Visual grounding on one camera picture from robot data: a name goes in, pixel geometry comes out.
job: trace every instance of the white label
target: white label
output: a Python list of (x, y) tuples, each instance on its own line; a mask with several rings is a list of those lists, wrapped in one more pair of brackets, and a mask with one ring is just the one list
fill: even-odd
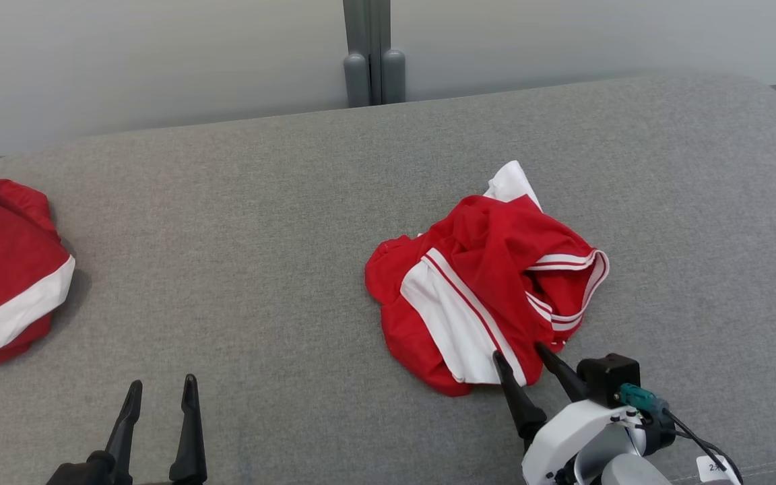
[[(717, 459), (720, 460), (720, 463), (723, 463), (723, 466), (730, 467), (729, 462), (720, 455), (717, 456)], [(702, 455), (702, 457), (697, 458), (697, 467), (699, 468), (699, 481), (702, 483), (717, 480), (729, 482), (730, 480), (730, 477), (726, 476), (726, 472), (721, 470), (708, 455)]]

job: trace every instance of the red and white garment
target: red and white garment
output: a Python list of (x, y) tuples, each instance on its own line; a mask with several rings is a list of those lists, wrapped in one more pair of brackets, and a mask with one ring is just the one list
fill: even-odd
[(65, 301), (73, 268), (46, 196), (0, 179), (0, 362), (49, 333), (49, 313)]
[(521, 386), (535, 383), (534, 343), (561, 350), (608, 273), (603, 252), (542, 212), (514, 161), (424, 234), (381, 243), (364, 280), (391, 355), (458, 396), (499, 383), (496, 349)]

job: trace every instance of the red and white striped trim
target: red and white striped trim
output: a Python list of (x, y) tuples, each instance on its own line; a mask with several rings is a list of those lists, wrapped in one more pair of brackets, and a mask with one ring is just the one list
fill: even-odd
[(570, 331), (583, 321), (585, 308), (588, 307), (589, 301), (591, 301), (591, 295), (594, 295), (597, 287), (600, 286), (607, 275), (610, 274), (610, 260), (603, 251), (594, 249), (587, 257), (576, 257), (575, 255), (546, 255), (529, 268), (529, 270), (532, 271), (548, 271), (555, 269), (579, 271), (586, 267), (590, 267), (591, 265), (594, 265), (594, 268), (592, 268), (589, 281), (585, 286), (583, 304), (578, 313), (573, 315), (557, 315), (552, 313), (552, 307), (549, 306), (549, 304), (536, 298), (536, 296), (530, 294), (530, 292), (526, 292), (526, 297), (533, 310), (537, 311), (537, 313), (544, 317), (547, 322), (551, 323), (554, 331)]
[(68, 257), (53, 273), (0, 306), (0, 349), (65, 301), (75, 264), (74, 258)]
[(511, 345), (471, 288), (438, 249), (433, 248), (415, 264), (400, 286), (458, 383), (498, 384), (494, 350), (500, 350), (525, 386), (526, 376)]

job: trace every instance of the white panel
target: white panel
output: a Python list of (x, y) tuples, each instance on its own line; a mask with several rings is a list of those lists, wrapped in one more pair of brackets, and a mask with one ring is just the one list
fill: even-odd
[(692, 67), (776, 84), (776, 0), (394, 0), (407, 99)]
[(340, 0), (0, 0), (0, 155), (346, 105)]

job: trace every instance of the folded red fabric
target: folded red fabric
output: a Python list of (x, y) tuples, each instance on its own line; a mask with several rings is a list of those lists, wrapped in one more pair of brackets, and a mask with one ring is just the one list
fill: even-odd
[(40, 191), (0, 179), (0, 363), (45, 337), (67, 297), (74, 258)]
[(508, 163), (415, 238), (376, 248), (364, 267), (382, 304), (391, 355), (441, 393), (498, 384), (500, 350), (520, 385), (537, 381), (544, 342), (559, 351), (609, 272), (606, 255), (544, 214), (523, 170)]

